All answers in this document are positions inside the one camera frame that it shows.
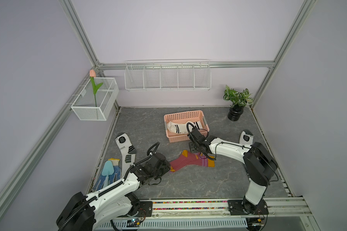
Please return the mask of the magenta purple yellow-cuff sock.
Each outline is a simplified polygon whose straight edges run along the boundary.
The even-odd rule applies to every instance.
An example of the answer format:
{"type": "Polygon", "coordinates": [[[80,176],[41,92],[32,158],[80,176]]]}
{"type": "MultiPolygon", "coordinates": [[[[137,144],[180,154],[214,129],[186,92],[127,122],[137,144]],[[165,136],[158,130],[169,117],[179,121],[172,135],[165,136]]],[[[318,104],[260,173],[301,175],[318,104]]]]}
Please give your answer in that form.
{"type": "Polygon", "coordinates": [[[201,166],[202,160],[198,153],[191,153],[188,150],[184,150],[177,159],[170,162],[170,171],[175,172],[189,165],[201,166]]]}

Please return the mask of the magenta striped sock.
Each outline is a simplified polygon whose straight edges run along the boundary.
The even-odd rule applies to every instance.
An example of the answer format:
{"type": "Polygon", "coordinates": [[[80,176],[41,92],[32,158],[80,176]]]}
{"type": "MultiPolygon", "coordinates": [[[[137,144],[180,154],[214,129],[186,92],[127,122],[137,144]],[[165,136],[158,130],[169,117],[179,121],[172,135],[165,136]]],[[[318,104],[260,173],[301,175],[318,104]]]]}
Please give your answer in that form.
{"type": "Polygon", "coordinates": [[[215,162],[206,158],[201,153],[188,153],[189,165],[197,165],[203,167],[215,167],[215,162]]]}

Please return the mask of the white sock two black stripes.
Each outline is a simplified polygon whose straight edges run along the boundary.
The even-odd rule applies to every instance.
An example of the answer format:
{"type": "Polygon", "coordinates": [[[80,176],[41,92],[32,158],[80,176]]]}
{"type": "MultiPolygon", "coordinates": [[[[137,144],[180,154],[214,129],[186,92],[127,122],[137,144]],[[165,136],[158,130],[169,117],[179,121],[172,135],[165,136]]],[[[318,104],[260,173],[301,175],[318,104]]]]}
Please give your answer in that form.
{"type": "Polygon", "coordinates": [[[202,124],[201,124],[200,121],[191,122],[191,124],[192,124],[196,129],[199,129],[199,130],[203,129],[203,126],[202,126],[202,124]]]}

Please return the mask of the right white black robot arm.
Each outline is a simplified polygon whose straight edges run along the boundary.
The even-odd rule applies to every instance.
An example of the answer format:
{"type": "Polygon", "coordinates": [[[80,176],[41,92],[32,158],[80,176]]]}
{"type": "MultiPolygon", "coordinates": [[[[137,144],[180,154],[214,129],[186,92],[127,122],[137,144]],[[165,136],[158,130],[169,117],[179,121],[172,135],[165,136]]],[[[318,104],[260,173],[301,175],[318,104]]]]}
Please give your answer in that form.
{"type": "Polygon", "coordinates": [[[265,146],[254,142],[254,136],[249,130],[241,132],[238,143],[216,136],[204,136],[192,124],[188,126],[187,131],[196,150],[207,159],[215,161],[217,156],[225,156],[243,163],[250,181],[243,204],[258,206],[278,169],[278,164],[265,146]]]}

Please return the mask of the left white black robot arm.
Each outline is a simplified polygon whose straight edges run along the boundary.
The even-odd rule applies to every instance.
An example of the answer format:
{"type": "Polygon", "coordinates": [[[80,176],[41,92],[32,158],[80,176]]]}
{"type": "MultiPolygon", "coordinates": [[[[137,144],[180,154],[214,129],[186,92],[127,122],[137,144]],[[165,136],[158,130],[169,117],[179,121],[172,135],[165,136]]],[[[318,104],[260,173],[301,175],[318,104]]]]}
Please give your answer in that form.
{"type": "Polygon", "coordinates": [[[163,154],[150,154],[109,186],[87,195],[76,193],[56,220],[58,230],[93,231],[111,219],[136,214],[139,200],[134,192],[151,180],[161,179],[170,169],[163,154]]]}

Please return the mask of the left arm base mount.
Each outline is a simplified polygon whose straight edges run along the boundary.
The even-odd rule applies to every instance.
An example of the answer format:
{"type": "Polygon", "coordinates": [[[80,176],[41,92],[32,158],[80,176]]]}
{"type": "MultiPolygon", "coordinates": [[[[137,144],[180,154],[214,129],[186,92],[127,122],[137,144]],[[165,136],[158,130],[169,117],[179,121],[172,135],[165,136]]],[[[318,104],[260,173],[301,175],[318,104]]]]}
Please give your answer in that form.
{"type": "Polygon", "coordinates": [[[122,217],[151,217],[153,212],[152,201],[140,201],[133,205],[131,210],[122,217]]]}

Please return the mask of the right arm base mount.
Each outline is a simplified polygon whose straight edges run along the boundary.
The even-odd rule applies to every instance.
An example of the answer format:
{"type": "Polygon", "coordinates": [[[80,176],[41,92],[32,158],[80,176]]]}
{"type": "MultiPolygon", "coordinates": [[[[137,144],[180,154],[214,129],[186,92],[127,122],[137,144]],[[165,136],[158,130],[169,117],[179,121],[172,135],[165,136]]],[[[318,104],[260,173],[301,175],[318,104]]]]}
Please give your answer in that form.
{"type": "Polygon", "coordinates": [[[244,199],[228,200],[229,212],[232,216],[236,215],[268,215],[267,203],[261,199],[257,205],[244,199]]]}

